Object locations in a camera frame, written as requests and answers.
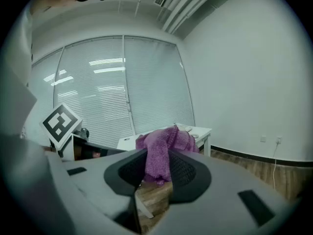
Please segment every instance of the power outlet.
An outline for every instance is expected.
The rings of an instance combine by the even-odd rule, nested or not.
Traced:
[[[282,139],[283,139],[282,136],[278,136],[277,139],[276,139],[276,144],[281,144],[282,143]]]
[[[266,142],[266,136],[261,136],[261,142]]]

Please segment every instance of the white cable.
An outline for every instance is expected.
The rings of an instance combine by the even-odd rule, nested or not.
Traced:
[[[275,151],[274,151],[274,154],[273,154],[273,158],[275,157],[275,153],[276,153],[278,144],[279,144],[279,142],[277,142],[277,145],[276,145],[276,148],[275,148]],[[275,177],[274,177],[275,169],[276,169],[276,158],[275,158],[275,166],[274,166],[274,171],[273,171],[274,190],[276,190],[276,186],[275,186]]]

